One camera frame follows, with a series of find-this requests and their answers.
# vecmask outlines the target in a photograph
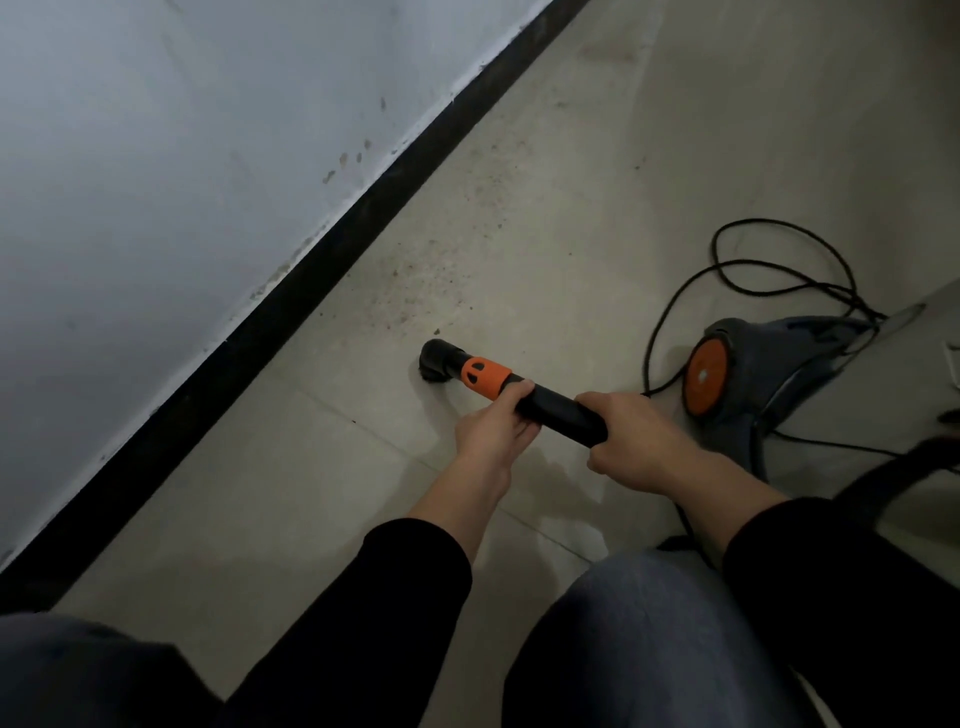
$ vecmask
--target black handle tube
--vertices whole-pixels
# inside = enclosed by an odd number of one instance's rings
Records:
[[[515,381],[523,381],[523,377],[508,376],[504,387]],[[528,420],[541,423],[585,448],[607,442],[607,423],[600,415],[541,384],[520,400],[516,411]]]
[[[461,370],[471,358],[470,354],[443,339],[431,339],[420,352],[420,375],[434,382],[459,379]],[[500,391],[511,382],[522,380],[522,376],[510,374]],[[607,440],[607,424],[600,415],[539,384],[520,401],[516,411],[587,448]]]

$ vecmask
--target black baseboard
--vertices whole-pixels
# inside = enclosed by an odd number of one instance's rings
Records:
[[[440,163],[588,0],[553,0],[0,573],[0,614],[52,608]]]

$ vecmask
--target white wall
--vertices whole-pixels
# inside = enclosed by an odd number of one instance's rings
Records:
[[[546,4],[0,6],[0,555]]]

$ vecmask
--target hand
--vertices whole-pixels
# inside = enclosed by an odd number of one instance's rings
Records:
[[[587,467],[631,490],[669,496],[679,471],[704,453],[643,395],[585,392],[576,400],[600,415],[610,433],[590,450]]]
[[[515,412],[534,386],[530,379],[510,384],[493,404],[466,415],[454,430],[458,465],[478,476],[497,499],[510,489],[514,461],[540,434],[540,425]]]

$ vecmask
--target black sleeve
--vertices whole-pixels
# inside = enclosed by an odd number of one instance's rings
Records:
[[[756,516],[724,574],[760,637],[844,728],[956,722],[960,592],[831,501]]]
[[[472,582],[438,526],[378,526],[227,701],[217,726],[416,726]]]

